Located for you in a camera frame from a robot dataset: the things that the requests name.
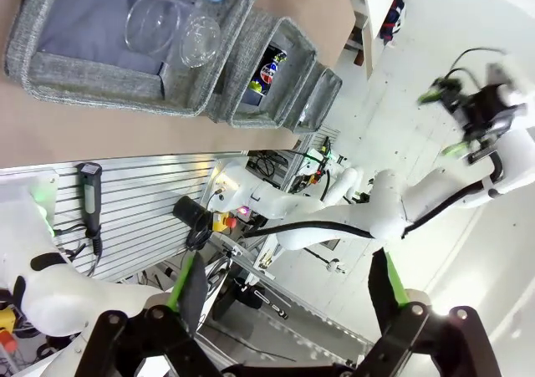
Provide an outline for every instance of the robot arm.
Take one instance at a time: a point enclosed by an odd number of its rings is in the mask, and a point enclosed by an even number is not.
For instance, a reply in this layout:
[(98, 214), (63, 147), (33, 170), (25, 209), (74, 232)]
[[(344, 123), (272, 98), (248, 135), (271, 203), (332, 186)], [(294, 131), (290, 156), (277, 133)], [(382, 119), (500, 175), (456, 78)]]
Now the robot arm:
[(0, 186), (0, 284), (43, 334), (80, 333), (42, 375), (73, 376), (101, 313), (141, 312), (161, 291), (145, 285), (106, 283), (80, 274), (54, 245), (48, 226), (24, 186)]
[(460, 143), (469, 152), (470, 166), (488, 157), (494, 171), (465, 185), (447, 170), (432, 171), (415, 186), (395, 174), (381, 171), (374, 179), (369, 202), (336, 205), (347, 189), (360, 183), (362, 172), (343, 174), (324, 201), (281, 192), (260, 182), (239, 166), (229, 165), (216, 178), (212, 190), (226, 192), (210, 209), (231, 211), (248, 206), (275, 227), (246, 233), (257, 237), (276, 233), (288, 250), (331, 239), (365, 237), (393, 239), (424, 225), (449, 206), (480, 206), (493, 198), (535, 181), (535, 142), (526, 131), (535, 125), (535, 89), (509, 57), (488, 69), (488, 85), (465, 95), (451, 71), (438, 79), (422, 102), (440, 102), (464, 130)]

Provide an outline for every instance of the fabric bin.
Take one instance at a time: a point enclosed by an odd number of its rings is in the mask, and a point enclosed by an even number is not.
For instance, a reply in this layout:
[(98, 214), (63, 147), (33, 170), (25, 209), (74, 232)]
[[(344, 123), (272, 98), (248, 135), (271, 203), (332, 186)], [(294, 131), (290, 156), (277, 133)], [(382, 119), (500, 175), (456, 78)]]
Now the fabric bin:
[[(254, 0), (223, 0), (203, 7), (219, 22), (222, 31), (221, 48), (209, 64), (182, 73), (158, 64), (153, 74), (39, 52), (43, 43), (40, 37), (49, 14), (54, 13), (55, 2), (23, 0), (5, 58), (6, 74), (11, 79), (42, 100), (196, 116), (206, 108)], [(117, 28), (122, 28), (118, 32), (124, 32), (125, 22), (126, 17), (122, 25), (117, 24)]]
[[(244, 104), (244, 94), (271, 42), (286, 51), (273, 84), (260, 105)], [(207, 114), (237, 128), (278, 128), (316, 63), (317, 50), (290, 18), (277, 18), (253, 9), (220, 77)]]
[[(298, 134), (317, 132), (341, 88), (342, 79), (316, 63), (283, 126)], [(299, 122), (303, 111), (304, 121)]]

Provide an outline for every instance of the yellow component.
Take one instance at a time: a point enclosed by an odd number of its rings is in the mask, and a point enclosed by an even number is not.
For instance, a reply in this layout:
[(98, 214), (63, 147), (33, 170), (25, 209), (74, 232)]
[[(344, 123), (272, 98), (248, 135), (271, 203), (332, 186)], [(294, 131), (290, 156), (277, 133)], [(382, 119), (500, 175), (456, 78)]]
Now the yellow component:
[(214, 221), (211, 229), (214, 232), (223, 232), (228, 227), (225, 225), (225, 220), (230, 216), (229, 212), (214, 212)]
[(9, 333), (12, 333), (16, 319), (15, 313), (10, 308), (0, 310), (0, 331), (6, 329)]
[(262, 270), (265, 270), (265, 269), (267, 269), (269, 266), (271, 266), (271, 263), (273, 262), (273, 254), (274, 254), (274, 252), (267, 252), (267, 253), (264, 253), (264, 255), (262, 256), (262, 258), (260, 259), (260, 263), (258, 264), (258, 266), (259, 266)]

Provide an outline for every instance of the black cable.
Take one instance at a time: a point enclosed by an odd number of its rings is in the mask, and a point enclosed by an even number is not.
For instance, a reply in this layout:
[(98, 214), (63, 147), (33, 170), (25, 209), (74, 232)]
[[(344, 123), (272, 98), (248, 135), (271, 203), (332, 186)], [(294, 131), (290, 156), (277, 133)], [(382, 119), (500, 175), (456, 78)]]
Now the black cable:
[(325, 196), (327, 195), (327, 191), (329, 190), (329, 185), (331, 184), (331, 173), (329, 170), (325, 171), (325, 174), (327, 174), (327, 183), (325, 184), (324, 193), (321, 195), (320, 201), (323, 201)]
[(223, 189), (217, 189), (216, 191), (214, 191), (211, 194), (210, 198), (208, 199), (208, 203), (206, 204), (206, 208), (208, 208), (210, 206), (211, 199), (213, 199), (216, 195), (221, 195), (223, 192), (224, 192)]
[[(226, 269), (220, 269), (223, 265), (227, 265)], [(206, 276), (206, 279), (210, 281), (210, 279), (214, 276), (216, 276), (218, 273), (222, 273), (225, 276), (228, 274), (228, 272), (231, 269), (231, 259), (228, 256), (221, 257), (217, 264), (211, 269), (211, 271)], [(208, 288), (208, 293), (206, 294), (206, 301), (212, 297), (212, 295), (217, 291), (219, 286), (221, 285), (221, 281), (224, 281), (225, 278), (221, 278), (221, 280), (217, 281), (217, 284), (212, 284)]]
[(17, 323), (15, 324), (15, 328), (13, 329), (13, 334), (17, 338), (20, 339), (31, 339), (35, 338), (38, 335), (41, 335), (39, 330), (37, 330), (34, 326), (28, 326), (28, 327), (20, 327), (23, 323), (20, 323), (20, 318), (17, 320)]
[(90, 233), (89, 230), (86, 231), (85, 236), (93, 243), (93, 254), (95, 255), (95, 260), (93, 265), (89, 269), (89, 272), (87, 273), (88, 277), (92, 277), (94, 275), (95, 270), (97, 269), (97, 266), (99, 265), (103, 252), (102, 239), (100, 239), (100, 227), (95, 234)]
[(85, 229), (85, 224), (76, 224), (67, 229), (53, 229), (53, 235), (55, 237), (60, 237), (62, 235), (65, 235), (66, 233), (77, 232), (81, 231), (82, 229)]
[(270, 235), (272, 233), (293, 231), (295, 229), (302, 228), (318, 228), (318, 229), (332, 229), (335, 231), (347, 232), (358, 237), (365, 237), (368, 239), (373, 239), (371, 234), (357, 227), (352, 227), (350, 225), (342, 224), (339, 222), (332, 221), (303, 221), (303, 222), (294, 222), (291, 224), (279, 225), (278, 227), (265, 228), (255, 232), (245, 232), (243, 237), (263, 237), (264, 235)]
[(42, 344), (35, 351), (38, 360), (43, 360), (48, 358), (50, 355), (54, 354), (56, 351), (54, 348), (48, 346), (48, 344)]
[(492, 164), (494, 165), (494, 171), (492, 171), (489, 177), (491, 178), (492, 183), (496, 183), (502, 178), (503, 175), (502, 159), (500, 158), (500, 155), (495, 151), (491, 153), (489, 157), (492, 160)]
[(67, 257), (69, 258), (70, 262), (73, 262), (74, 259), (85, 249), (86, 244), (82, 243), (79, 245), (76, 250), (65, 250), (65, 254), (67, 254)]
[(236, 337), (234, 337), (234, 336), (232, 336), (232, 335), (230, 335), (230, 334), (228, 334), (228, 333), (226, 333), (224, 331), (221, 331), (220, 329), (214, 327), (213, 325), (210, 325), (210, 324), (207, 324), (207, 323), (201, 323), (201, 325), (205, 325), (209, 329), (213, 329), (214, 331), (217, 331), (219, 334), (225, 335), (226, 337), (232, 339), (235, 342), (238, 342), (239, 344), (245, 346), (247, 349), (250, 349), (253, 352), (256, 352), (258, 354), (266, 354), (267, 356), (272, 356), (273, 358), (280, 358), (280, 359), (284, 359), (284, 360), (289, 360), (290, 362), (297, 363), (296, 359), (287, 358), (286, 356), (282, 356), (281, 354), (272, 354), (271, 352), (266, 352), (264, 350), (255, 349), (252, 346), (247, 345), (246, 343), (242, 342), (239, 338), (236, 338)]
[(457, 59), (453, 62), (453, 64), (450, 67), (450, 70), (455, 68), (455, 65), (461, 60), (462, 57), (464, 57), (467, 53), (471, 53), (472, 51), (487, 51), (491, 53), (500, 53), (502, 55), (505, 55), (506, 52), (499, 48), (492, 48), (492, 47), (475, 47), (475, 48), (469, 48), (466, 51), (464, 51), (461, 55), (457, 57)]
[(313, 252), (312, 250), (304, 247), (303, 250), (307, 253), (310, 253), (312, 254), (314, 257), (316, 257), (318, 260), (321, 260), (322, 262), (324, 262), (325, 264), (329, 264), (330, 262), (328, 262), (327, 260), (325, 260), (323, 257), (319, 256), (317, 253)]
[(415, 229), (421, 227), (428, 221), (432, 220), (436, 216), (438, 216), (441, 212), (443, 212), (446, 208), (451, 206), (452, 204), (456, 203), (460, 199), (462, 199), (465, 196), (468, 196), (473, 193), (477, 193), (481, 190), (483, 190), (483, 182), (478, 181), (474, 182), (471, 185), (468, 185), (462, 189), (460, 189), (457, 193), (451, 195), (448, 197), (445, 201), (443, 201), (440, 205), (435, 207), (433, 210), (429, 211), (427, 214), (425, 214), (422, 218), (415, 221), (411, 226), (407, 227), (405, 231), (403, 232), (403, 237), (409, 232), (414, 231)]
[[(262, 162), (265, 165), (265, 169), (260, 166), (259, 162)], [(260, 173), (266, 178), (272, 178), (273, 175), (275, 175), (275, 164), (273, 164), (273, 161), (265, 156), (257, 157), (257, 160), (255, 161), (255, 166), (257, 167), (258, 173)]]
[(160, 279), (156, 274), (154, 274), (154, 279), (156, 280), (156, 283), (158, 284), (158, 288), (160, 288), (162, 291), (165, 291), (164, 287), (161, 285)]
[(469, 77), (470, 77), (470, 80), (472, 81), (472, 83), (477, 87), (478, 90), (481, 90), (482, 89), (482, 86), (481, 84), (477, 81), (477, 78), (476, 76), (474, 75), (474, 73), (472, 73), (470, 70), (468, 70), (467, 68), (454, 68), (452, 69), (450, 72), (448, 72), (446, 74), (446, 76), (444, 77), (444, 79), (448, 79), (450, 76), (452, 76), (455, 72), (464, 72), (465, 74), (467, 74)]
[(141, 272), (141, 275), (143, 276), (143, 278), (145, 279), (145, 285), (149, 282), (149, 276), (147, 275), (147, 271), (146, 270), (143, 270)]
[(211, 227), (205, 228), (202, 231), (195, 231), (195, 229), (190, 229), (190, 231), (187, 234), (185, 245), (188, 248), (188, 250), (194, 251), (194, 250), (201, 250), (205, 245), (206, 241), (210, 239), (211, 237)]
[(308, 154), (306, 154), (306, 153), (301, 153), (301, 152), (299, 152), (299, 151), (294, 151), (294, 150), (285, 150), (285, 151), (287, 151), (288, 153), (293, 153), (293, 154), (302, 155), (304, 158), (308, 158), (309, 160), (316, 161), (316, 162), (318, 162), (319, 164), (323, 164), (323, 163), (324, 163), (322, 160), (318, 160), (317, 158), (312, 157), (311, 155), (308, 155)]
[[(494, 170), (489, 175), (489, 178), (491, 179), (492, 183), (496, 183), (497, 181), (500, 180), (503, 174), (502, 159), (496, 152), (491, 153), (489, 157), (492, 160), (492, 164), (494, 165)], [(482, 191), (483, 189), (485, 189), (485, 186), (483, 185), (483, 181), (474, 182), (471, 185), (468, 185), (460, 189), (457, 193), (448, 197), (445, 201), (443, 201), (440, 205), (435, 207), (433, 210), (429, 211), (422, 218), (415, 221), (411, 226), (407, 227), (405, 231), (403, 232), (403, 237), (405, 237), (407, 233), (414, 231), (415, 229), (421, 227), (428, 221), (432, 220), (433, 218), (438, 216), (441, 212), (443, 212), (446, 208), (456, 203), (463, 197), (475, 194), (479, 191)]]

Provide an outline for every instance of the brown table surface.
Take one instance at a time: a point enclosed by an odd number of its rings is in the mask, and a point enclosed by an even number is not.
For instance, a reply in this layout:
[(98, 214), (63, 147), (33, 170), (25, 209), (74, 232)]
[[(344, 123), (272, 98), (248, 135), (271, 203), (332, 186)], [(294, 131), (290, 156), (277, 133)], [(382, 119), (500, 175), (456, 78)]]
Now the brown table surface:
[[(19, 3), (0, 0), (2, 51)], [(295, 19), (318, 46), (319, 60), (331, 67), (354, 24), (349, 0), (257, 0), (256, 5)], [(286, 129), (233, 129), (204, 116), (185, 119), (45, 103), (0, 74), (0, 168), (138, 155), (285, 149), (297, 138)]]

